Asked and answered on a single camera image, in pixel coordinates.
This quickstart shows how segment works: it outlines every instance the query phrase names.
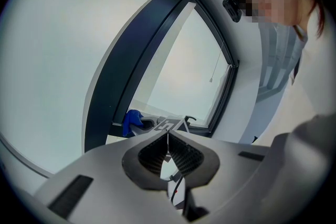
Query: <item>white wall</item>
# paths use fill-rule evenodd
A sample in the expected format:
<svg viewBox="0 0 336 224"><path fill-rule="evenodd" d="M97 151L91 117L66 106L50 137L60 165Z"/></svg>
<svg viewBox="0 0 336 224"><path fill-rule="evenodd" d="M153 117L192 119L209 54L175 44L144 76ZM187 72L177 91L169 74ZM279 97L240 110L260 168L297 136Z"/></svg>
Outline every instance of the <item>white wall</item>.
<svg viewBox="0 0 336 224"><path fill-rule="evenodd" d="M6 167L3 172L9 182L31 195L47 180L18 161L1 142L0 159Z"/></svg>
<svg viewBox="0 0 336 224"><path fill-rule="evenodd" d="M146 1L9 1L0 22L0 131L23 155L54 173L81 155L92 76Z"/></svg>
<svg viewBox="0 0 336 224"><path fill-rule="evenodd" d="M271 70L271 67L267 67L265 85L267 84ZM284 73L285 69L281 69L275 86L279 84ZM255 104L249 123L239 141L240 143L251 144L254 140L254 136L260 137L277 111L281 98L284 94L285 87L286 86L284 86L279 93Z"/></svg>

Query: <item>white shirt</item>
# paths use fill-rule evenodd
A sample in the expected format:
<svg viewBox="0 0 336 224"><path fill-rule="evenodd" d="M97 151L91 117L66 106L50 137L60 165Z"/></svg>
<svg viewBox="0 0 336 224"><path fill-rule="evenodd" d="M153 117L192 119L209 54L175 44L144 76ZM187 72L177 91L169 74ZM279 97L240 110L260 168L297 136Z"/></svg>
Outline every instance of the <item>white shirt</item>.
<svg viewBox="0 0 336 224"><path fill-rule="evenodd" d="M318 7L311 13L296 78L291 74L273 119L254 145L270 146L276 135L292 132L317 114L336 112L336 27L327 10L325 16L318 38Z"/></svg>

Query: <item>window frame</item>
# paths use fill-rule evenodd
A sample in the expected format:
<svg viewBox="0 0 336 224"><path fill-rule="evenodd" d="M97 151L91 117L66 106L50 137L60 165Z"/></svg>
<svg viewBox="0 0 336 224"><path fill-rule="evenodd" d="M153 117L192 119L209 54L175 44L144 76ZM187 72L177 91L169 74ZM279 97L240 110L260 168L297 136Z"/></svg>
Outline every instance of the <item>window frame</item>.
<svg viewBox="0 0 336 224"><path fill-rule="evenodd" d="M121 123L144 72L163 37L189 1L191 0L151 0L124 29L108 55L94 87L86 118L84 152L105 145L107 136L112 134L112 130L114 130L113 134L116 128L119 130L118 133L121 132ZM212 32L229 65L224 90L209 126L190 126L191 133L212 137L228 104L239 61L224 37L224 27L217 23L215 9L210 5L211 2L209 0L192 1L196 3L195 10ZM163 3L169 4L169 12ZM161 16L161 21L158 21L157 16L162 15L162 10L165 10L166 15ZM144 22L147 22L148 14L151 13L156 14L155 22L149 22L146 25ZM133 50L131 46L135 38L137 38L137 49ZM132 59L129 59L129 51L133 52Z"/></svg>

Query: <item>headset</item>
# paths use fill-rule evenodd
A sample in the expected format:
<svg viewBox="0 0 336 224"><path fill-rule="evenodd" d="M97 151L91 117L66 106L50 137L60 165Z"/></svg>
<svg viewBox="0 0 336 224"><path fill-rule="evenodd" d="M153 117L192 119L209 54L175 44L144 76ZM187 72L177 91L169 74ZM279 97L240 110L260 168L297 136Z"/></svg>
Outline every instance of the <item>headset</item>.
<svg viewBox="0 0 336 224"><path fill-rule="evenodd" d="M242 10L239 8L238 0L223 0L223 7L229 13L231 19L237 23L240 21Z"/></svg>

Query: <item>black cable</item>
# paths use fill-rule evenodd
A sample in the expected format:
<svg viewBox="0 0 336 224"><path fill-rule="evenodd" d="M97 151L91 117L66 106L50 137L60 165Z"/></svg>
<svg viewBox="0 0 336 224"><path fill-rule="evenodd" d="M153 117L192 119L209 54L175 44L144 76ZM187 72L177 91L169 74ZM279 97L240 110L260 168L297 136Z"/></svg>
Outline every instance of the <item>black cable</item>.
<svg viewBox="0 0 336 224"><path fill-rule="evenodd" d="M175 186L175 189L174 189L174 192L173 192L173 195L172 195L172 198L170 199L171 202L173 202L174 200L174 197L175 197L175 193L177 191L177 188L178 186L180 185L180 183L182 182L182 179L183 179L183 176L180 177L180 180L177 182L176 186Z"/></svg>
<svg viewBox="0 0 336 224"><path fill-rule="evenodd" d="M298 62L296 63L296 65L295 65L295 67L294 67L294 79L295 79L295 77L296 77L296 74L297 74L298 71L299 71L300 59L301 59L301 57L299 58Z"/></svg>

